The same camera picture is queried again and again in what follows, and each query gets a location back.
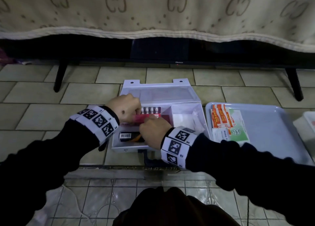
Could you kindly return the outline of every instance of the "tiled floor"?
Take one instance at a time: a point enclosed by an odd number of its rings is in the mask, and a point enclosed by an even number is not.
[[[60,92],[55,93],[57,66],[6,65],[0,69],[0,159],[33,140],[53,138],[73,113],[88,104],[105,104],[116,97],[124,79],[164,83],[188,78],[203,106],[213,101],[278,105],[285,108],[292,120],[315,108],[315,71],[298,71],[304,100],[297,102],[282,70],[180,67],[135,63],[69,66]],[[144,161],[142,154],[96,149],[84,156],[81,163],[139,166]]]
[[[164,191],[179,187],[187,196],[194,196],[204,204],[214,204],[231,215],[240,225],[247,222],[247,197],[236,192],[218,188],[212,181],[167,180],[151,181],[136,179],[66,179],[65,185],[72,192],[60,187],[47,192],[47,203],[43,210],[50,220],[46,226],[71,225],[90,226],[91,223],[77,210],[75,196],[80,209],[98,226],[111,226],[114,218],[130,208],[135,198],[146,188],[163,186]],[[257,207],[250,202],[250,223],[257,226],[286,226],[284,216]]]

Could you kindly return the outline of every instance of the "hand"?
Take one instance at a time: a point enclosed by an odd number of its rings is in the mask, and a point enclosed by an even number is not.
[[[133,97],[131,93],[113,98],[106,106],[116,113],[120,122],[132,123],[133,115],[141,113],[140,100]]]
[[[153,114],[144,120],[139,130],[148,146],[160,150],[163,137],[172,126],[162,117],[156,118]]]

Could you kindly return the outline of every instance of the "barcode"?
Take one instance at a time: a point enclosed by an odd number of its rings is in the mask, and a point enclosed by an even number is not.
[[[131,138],[131,133],[120,133],[119,138],[120,138],[120,139],[123,139],[123,138]]]

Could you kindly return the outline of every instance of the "white plastic tray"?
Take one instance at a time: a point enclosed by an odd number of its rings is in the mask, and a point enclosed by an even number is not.
[[[211,140],[213,136],[210,109],[214,104],[225,104],[241,111],[250,143],[258,151],[268,151],[281,159],[291,157],[299,164],[315,165],[287,113],[278,106],[208,103],[205,109]]]

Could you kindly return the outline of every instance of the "black sleeve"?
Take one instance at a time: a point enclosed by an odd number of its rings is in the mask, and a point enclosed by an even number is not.
[[[315,167],[258,152],[248,143],[216,143],[200,134],[189,149],[186,168],[210,174],[222,189],[235,189],[253,204],[283,214],[290,224],[303,225],[314,211]]]
[[[118,125],[116,114],[102,106]],[[97,137],[80,123],[68,120],[53,139],[34,141],[0,165],[1,210],[14,225],[26,225],[46,203],[46,191],[60,187],[64,176],[79,167],[80,159],[99,147]]]

